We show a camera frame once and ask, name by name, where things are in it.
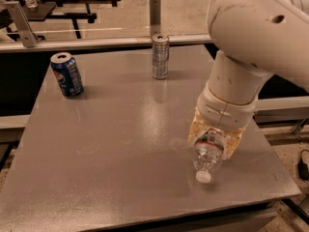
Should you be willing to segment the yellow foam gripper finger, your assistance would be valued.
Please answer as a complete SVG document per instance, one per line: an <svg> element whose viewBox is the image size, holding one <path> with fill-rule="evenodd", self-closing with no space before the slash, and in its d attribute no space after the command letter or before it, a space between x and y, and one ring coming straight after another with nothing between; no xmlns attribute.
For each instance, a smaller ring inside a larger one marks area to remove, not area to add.
<svg viewBox="0 0 309 232"><path fill-rule="evenodd" d="M246 127L241 127L236 130L224 130L223 131L223 159L228 160L234 151L239 146L242 135L245 132Z"/></svg>
<svg viewBox="0 0 309 232"><path fill-rule="evenodd" d="M211 125L202 117L198 108L195 108L194 118L190 126L187 142L193 145L195 141L203 135Z"/></svg>

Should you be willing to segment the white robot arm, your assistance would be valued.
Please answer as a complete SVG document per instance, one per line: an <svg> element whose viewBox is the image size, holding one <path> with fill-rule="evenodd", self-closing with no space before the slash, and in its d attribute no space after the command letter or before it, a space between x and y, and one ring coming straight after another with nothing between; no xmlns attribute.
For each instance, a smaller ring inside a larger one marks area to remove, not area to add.
<svg viewBox="0 0 309 232"><path fill-rule="evenodd" d="M216 0L207 20L218 48L200 94L188 140L223 131L231 157L252 119L258 94L273 76L309 90L309 0Z"/></svg>

